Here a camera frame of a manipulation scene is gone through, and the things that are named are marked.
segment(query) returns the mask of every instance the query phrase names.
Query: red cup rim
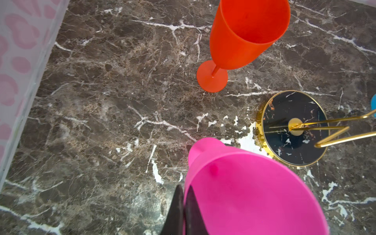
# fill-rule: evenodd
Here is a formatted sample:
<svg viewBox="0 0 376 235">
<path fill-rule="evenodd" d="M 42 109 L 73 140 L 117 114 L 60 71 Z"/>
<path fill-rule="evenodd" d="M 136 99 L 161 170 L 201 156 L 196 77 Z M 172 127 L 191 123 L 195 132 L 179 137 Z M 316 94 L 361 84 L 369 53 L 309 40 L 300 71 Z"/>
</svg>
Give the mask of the red cup rim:
<svg viewBox="0 0 376 235">
<path fill-rule="evenodd" d="M 285 28 L 285 30 L 283 31 L 283 33 L 277 38 L 277 39 L 275 39 L 275 40 L 273 40 L 273 41 L 270 41 L 270 42 L 265 42 L 265 43 L 257 43 L 257 42 L 250 42 L 250 41 L 247 41 L 247 40 L 245 40 L 244 38 L 242 38 L 242 37 L 240 37 L 239 35 L 237 35 L 232 29 L 231 29 L 231 27 L 228 25 L 228 23 L 227 23 L 227 21 L 226 21 L 226 18 L 225 18 L 225 16 L 224 16 L 224 14 L 223 14 L 223 11 L 222 11 L 222 1 L 223 0 L 221 0 L 220 2 L 219 2 L 219 5 L 221 6 L 221 14 L 222 14 L 222 16 L 223 16 L 223 21 L 224 21 L 224 23 L 226 24 L 226 26 L 230 29 L 230 31 L 231 31 L 231 33 L 232 34 L 234 34 L 237 38 L 240 38 L 242 41 L 244 41 L 244 42 L 247 42 L 247 43 L 252 43 L 252 44 L 256 44 L 256 45 L 267 45 L 267 44 L 270 44 L 270 43 L 274 43 L 274 42 L 276 42 L 278 39 L 280 39 L 282 36 L 283 36 L 283 34 L 285 34 L 285 32 L 287 31 L 287 29 L 288 29 L 288 25 L 289 25 L 289 23 L 290 23 L 290 18 L 291 18 L 291 9 L 290 9 L 290 4 L 289 4 L 289 2 L 288 2 L 288 0 L 284 0 L 286 3 L 287 3 L 287 5 L 288 5 L 288 15 L 289 15 L 289 18 L 288 18 L 288 23 L 287 23 L 287 25 L 286 25 L 286 28 Z"/>
</svg>

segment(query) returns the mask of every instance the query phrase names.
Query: goblet stem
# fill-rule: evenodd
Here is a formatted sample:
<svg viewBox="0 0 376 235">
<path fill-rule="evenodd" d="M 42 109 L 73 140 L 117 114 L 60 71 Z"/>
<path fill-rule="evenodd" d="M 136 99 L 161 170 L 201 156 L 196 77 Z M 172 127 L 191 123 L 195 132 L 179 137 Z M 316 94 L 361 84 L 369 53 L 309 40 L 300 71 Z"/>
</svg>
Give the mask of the goblet stem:
<svg viewBox="0 0 376 235">
<path fill-rule="evenodd" d="M 218 72 L 219 69 L 220 69 L 219 66 L 216 65 L 213 72 L 212 72 L 212 78 L 214 78 L 215 74 Z"/>
</svg>

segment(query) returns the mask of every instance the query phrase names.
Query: goblet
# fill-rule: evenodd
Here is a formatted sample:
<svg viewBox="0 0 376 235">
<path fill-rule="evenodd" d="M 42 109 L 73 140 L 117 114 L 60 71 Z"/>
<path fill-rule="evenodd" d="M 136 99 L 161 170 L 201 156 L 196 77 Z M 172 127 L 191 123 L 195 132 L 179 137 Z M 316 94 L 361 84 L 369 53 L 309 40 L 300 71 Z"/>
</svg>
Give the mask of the goblet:
<svg viewBox="0 0 376 235">
<path fill-rule="evenodd" d="M 197 70 L 208 92 L 227 84 L 226 70 L 241 68 L 277 41 L 290 22 L 288 0 L 221 0 L 210 33 L 212 60 Z"/>
</svg>

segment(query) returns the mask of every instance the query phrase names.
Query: brown marble countertop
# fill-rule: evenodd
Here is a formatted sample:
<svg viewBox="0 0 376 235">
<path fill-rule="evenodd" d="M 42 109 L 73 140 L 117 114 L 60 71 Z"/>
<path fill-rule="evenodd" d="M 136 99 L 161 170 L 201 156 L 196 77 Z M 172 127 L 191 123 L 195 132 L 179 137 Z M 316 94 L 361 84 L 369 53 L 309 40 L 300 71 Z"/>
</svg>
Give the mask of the brown marble countertop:
<svg viewBox="0 0 376 235">
<path fill-rule="evenodd" d="M 0 195 L 1 234 L 155 235 L 194 141 L 254 145 L 249 127 L 276 91 L 308 92 L 328 118 L 370 111 L 376 8 L 291 1 L 285 35 L 208 94 L 196 71 L 218 4 L 71 0 Z M 347 124 L 355 135 L 376 120 Z M 376 234 L 375 152 L 360 139 L 291 167 L 332 235 Z"/>
</svg>

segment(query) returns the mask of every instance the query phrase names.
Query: cup rim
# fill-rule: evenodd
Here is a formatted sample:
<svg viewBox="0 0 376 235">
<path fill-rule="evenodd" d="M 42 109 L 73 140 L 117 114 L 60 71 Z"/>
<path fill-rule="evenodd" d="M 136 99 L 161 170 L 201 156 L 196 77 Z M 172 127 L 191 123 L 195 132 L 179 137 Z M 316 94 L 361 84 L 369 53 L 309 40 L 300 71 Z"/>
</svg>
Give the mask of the cup rim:
<svg viewBox="0 0 376 235">
<path fill-rule="evenodd" d="M 270 42 L 257 43 L 257 42 L 251 42 L 251 41 L 245 40 L 244 38 L 242 38 L 242 37 L 240 37 L 239 35 L 237 35 L 237 34 L 232 30 L 232 28 L 229 26 L 229 24 L 227 23 L 226 18 L 225 18 L 224 14 L 223 14 L 223 10 L 222 10 L 222 9 L 223 9 L 222 1 L 223 1 L 223 0 L 220 0 L 220 2 L 219 2 L 219 6 L 220 6 L 221 15 L 222 15 L 222 17 L 223 17 L 223 21 L 224 21 L 225 25 L 226 25 L 227 28 L 231 31 L 232 34 L 234 34 L 237 38 L 239 38 L 240 40 L 242 40 L 242 41 L 244 41 L 244 42 L 252 43 L 252 44 L 256 44 L 256 45 L 268 45 L 268 44 L 273 44 L 274 42 L 276 42 L 278 39 L 280 39 L 280 38 L 285 34 L 285 32 L 287 31 L 288 26 L 289 26 L 289 24 L 290 24 L 290 19 L 291 19 L 291 8 L 290 8 L 290 3 L 288 2 L 288 0 L 283 0 L 283 1 L 285 1 L 285 3 L 287 3 L 287 5 L 288 5 L 288 16 L 289 16 L 289 17 L 288 17 L 288 21 L 289 21 L 289 22 L 288 22 L 288 24 L 287 24 L 285 30 L 283 31 L 283 33 L 282 33 L 278 38 L 276 38 L 275 40 L 270 41 Z"/>
</svg>

